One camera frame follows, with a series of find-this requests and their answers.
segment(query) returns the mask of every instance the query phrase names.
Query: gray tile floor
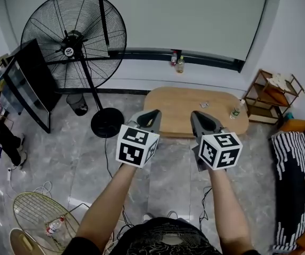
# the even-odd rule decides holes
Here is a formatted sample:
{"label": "gray tile floor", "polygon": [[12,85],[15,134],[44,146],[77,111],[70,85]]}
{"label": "gray tile floor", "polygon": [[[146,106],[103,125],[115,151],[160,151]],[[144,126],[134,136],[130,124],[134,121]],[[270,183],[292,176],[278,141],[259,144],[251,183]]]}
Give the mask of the gray tile floor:
{"label": "gray tile floor", "polygon": [[[104,107],[120,109],[126,120],[142,110],[144,96],[100,95]],[[26,135],[28,160],[23,170],[12,172],[11,185],[7,181],[10,160],[3,153],[0,163],[0,254],[12,254],[9,232],[17,227],[12,202],[17,193],[33,191],[46,181],[52,182],[53,199],[68,209],[85,202],[91,204],[110,180],[106,169],[104,139],[96,137],[90,120],[96,112],[90,95],[86,96],[89,111],[77,117],[63,96],[52,114],[52,133],[44,132],[26,112],[14,117],[12,132]],[[252,240],[261,254],[268,254],[273,243],[275,228],[275,182],[267,138],[272,128],[250,123],[241,135],[243,152],[236,167],[228,174],[235,193],[245,211],[252,231]],[[125,211],[133,224],[141,222],[142,215],[150,212],[165,216],[170,210],[179,217],[199,226],[204,188],[210,186],[206,172],[198,172],[189,139],[161,138],[151,162],[137,171],[125,203]],[[107,139],[109,169],[115,173],[116,137]],[[75,211],[81,220],[86,207]],[[213,197],[206,199],[209,220],[202,222],[202,230],[211,244],[219,248],[215,229]],[[119,221],[117,229],[123,226]]]}

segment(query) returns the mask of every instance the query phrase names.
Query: plastic bottle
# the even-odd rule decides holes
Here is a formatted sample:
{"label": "plastic bottle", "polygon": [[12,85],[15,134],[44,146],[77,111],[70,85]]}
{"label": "plastic bottle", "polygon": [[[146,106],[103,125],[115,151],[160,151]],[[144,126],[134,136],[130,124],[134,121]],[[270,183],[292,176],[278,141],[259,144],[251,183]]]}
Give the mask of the plastic bottle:
{"label": "plastic bottle", "polygon": [[176,71],[177,73],[183,73],[183,70],[184,70],[184,59],[183,56],[181,56],[180,59],[177,61]]}
{"label": "plastic bottle", "polygon": [[51,222],[48,227],[46,228],[46,235],[52,236],[54,233],[56,233],[64,223],[64,217],[61,216],[60,218],[54,220]]}
{"label": "plastic bottle", "polygon": [[174,51],[172,54],[172,59],[171,59],[171,66],[175,66],[176,61],[177,61],[177,53],[176,53],[176,51]]}
{"label": "plastic bottle", "polygon": [[234,109],[231,112],[231,119],[237,118],[237,116],[240,114],[240,111],[244,103],[245,103],[244,99],[241,99],[240,103],[236,107],[234,107]]}

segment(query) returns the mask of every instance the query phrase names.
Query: fan base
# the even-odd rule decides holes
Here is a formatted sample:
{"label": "fan base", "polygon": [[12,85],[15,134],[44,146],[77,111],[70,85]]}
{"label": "fan base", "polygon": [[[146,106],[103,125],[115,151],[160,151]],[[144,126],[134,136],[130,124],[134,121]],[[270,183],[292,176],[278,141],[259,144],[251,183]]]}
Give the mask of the fan base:
{"label": "fan base", "polygon": [[101,138],[117,135],[124,124],[123,114],[116,108],[104,108],[98,111],[91,120],[91,129]]}

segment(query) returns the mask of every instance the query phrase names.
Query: black shirt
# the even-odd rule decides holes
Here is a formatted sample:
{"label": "black shirt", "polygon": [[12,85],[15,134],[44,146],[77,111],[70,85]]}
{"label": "black shirt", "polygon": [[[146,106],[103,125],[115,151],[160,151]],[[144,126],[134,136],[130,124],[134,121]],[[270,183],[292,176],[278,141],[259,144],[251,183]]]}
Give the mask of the black shirt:
{"label": "black shirt", "polygon": [[[100,251],[90,240],[75,237],[63,255],[96,254]],[[204,234],[193,225],[165,217],[158,217],[137,225],[123,234],[111,251],[113,254],[210,254],[221,253],[209,244]],[[245,255],[259,255],[255,250]]]}

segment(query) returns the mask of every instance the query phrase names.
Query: black pants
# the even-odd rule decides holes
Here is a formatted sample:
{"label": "black pants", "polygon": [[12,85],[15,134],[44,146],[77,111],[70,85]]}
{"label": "black pants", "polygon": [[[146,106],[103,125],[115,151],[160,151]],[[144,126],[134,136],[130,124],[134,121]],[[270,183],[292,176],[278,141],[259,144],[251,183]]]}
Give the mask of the black pants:
{"label": "black pants", "polygon": [[20,164],[20,155],[17,151],[20,142],[21,139],[14,136],[8,127],[0,121],[0,144],[15,166]]}

